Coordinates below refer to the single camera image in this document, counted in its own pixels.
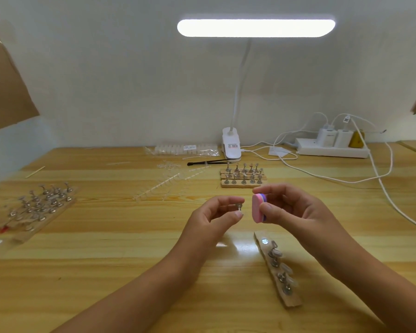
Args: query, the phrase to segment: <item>power strip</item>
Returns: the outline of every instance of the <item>power strip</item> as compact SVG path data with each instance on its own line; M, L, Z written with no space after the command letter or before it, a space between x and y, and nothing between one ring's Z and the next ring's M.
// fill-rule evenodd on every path
M300 155L319 155L326 157L361 157L367 158L370 150L363 148L337 148L337 147L321 147L316 144L316 139L296 139L297 154Z

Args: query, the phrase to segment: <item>clear plastic package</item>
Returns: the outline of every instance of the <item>clear plastic package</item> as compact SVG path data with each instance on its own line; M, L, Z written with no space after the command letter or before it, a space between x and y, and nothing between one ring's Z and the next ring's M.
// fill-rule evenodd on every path
M145 147L147 152L153 155L199 155L199 156L219 156L219 146L216 144L200 144L200 145L176 145L161 144L154 148L154 151Z

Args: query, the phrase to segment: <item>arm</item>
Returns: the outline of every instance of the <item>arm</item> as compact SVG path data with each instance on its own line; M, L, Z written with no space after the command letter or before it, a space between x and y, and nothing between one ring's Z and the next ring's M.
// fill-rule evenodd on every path
M144 332L197 279L211 249L243 216L234 196L213 197L196 209L168 255L127 285L52 333Z
M416 332L416 286L363 249L322 201L289 184L266 185L253 192L266 194L268 203L260 206L266 222L293 234L386 326Z

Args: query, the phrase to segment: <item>nail file block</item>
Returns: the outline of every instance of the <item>nail file block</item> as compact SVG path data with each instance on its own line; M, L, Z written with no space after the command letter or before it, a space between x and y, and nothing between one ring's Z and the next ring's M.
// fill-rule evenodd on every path
M266 220L266 216L262 214L259 210L259 206L261 203L266 202L266 196L264 194L254 194L252 199L252 209L251 214L253 216L253 220L256 223L262 223Z

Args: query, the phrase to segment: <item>white paper piece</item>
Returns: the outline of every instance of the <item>white paper piece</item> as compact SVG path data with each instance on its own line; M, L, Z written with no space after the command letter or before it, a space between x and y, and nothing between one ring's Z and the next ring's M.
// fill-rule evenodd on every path
M186 145L186 146L183 146L183 150L184 151L192 151L192 150L195 150L197 147L196 147L196 145Z
M275 155L275 156L280 156L280 157L284 157L285 155L289 154L290 151L287 151L285 148L283 147L270 147L270 151L268 152L268 155Z

